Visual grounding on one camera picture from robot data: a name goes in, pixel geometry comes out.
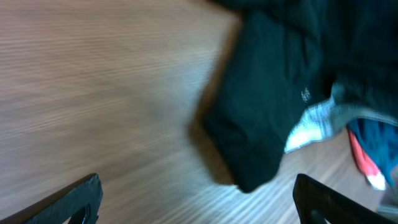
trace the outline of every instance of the wooden floor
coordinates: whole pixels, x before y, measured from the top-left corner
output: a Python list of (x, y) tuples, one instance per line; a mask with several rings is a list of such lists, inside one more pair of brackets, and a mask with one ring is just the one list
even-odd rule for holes
[(1, 0), (0, 218), (90, 172), (98, 223), (298, 223), (299, 172), (375, 209), (346, 132), (253, 194), (230, 184), (194, 117), (238, 27), (202, 0)]

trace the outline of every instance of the laundry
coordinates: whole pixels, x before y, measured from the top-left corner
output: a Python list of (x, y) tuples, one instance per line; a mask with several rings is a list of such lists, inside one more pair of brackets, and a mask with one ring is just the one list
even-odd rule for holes
[(381, 174), (377, 165), (366, 154), (355, 135), (348, 130), (349, 140), (351, 142), (351, 149), (354, 154), (355, 163), (358, 169), (366, 176), (369, 183), (377, 190), (386, 189), (386, 180)]
[(394, 185), (391, 171), (398, 165), (398, 127), (370, 119), (355, 119), (349, 122), (348, 128), (387, 183)]
[(356, 118), (367, 118), (398, 126), (394, 117), (382, 114), (368, 106), (356, 103), (339, 103), (347, 95), (341, 83), (334, 83), (329, 99), (308, 107), (300, 121), (290, 132), (285, 153), (300, 149), (310, 143), (331, 139), (343, 130), (348, 122)]
[[(397, 1), (215, 1), (243, 26), (203, 125), (243, 192), (276, 175), (309, 108), (333, 100), (398, 118)], [(346, 91), (331, 99), (337, 83)]]

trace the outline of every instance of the small white logo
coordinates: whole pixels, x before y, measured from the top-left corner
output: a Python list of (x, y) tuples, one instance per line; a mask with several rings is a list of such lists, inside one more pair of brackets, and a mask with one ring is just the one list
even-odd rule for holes
[(301, 91), (301, 98), (303, 99), (303, 101), (305, 103), (308, 102), (308, 100), (311, 99), (311, 94), (310, 94), (308, 88), (305, 88), (304, 92)]

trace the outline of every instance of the blue fabric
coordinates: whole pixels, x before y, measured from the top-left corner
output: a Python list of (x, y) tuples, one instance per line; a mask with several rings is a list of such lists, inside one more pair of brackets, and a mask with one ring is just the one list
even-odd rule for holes
[(394, 185), (391, 171), (398, 164), (398, 127), (370, 119), (348, 124), (359, 144), (378, 166), (388, 184)]

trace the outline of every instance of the red fabric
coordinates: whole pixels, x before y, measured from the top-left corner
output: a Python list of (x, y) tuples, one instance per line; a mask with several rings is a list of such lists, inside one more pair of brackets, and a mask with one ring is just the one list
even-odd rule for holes
[(360, 171), (365, 175), (376, 175), (380, 172), (379, 168), (375, 165), (372, 159), (362, 149), (355, 134), (348, 130), (349, 140), (351, 141), (351, 148), (354, 153), (356, 165)]

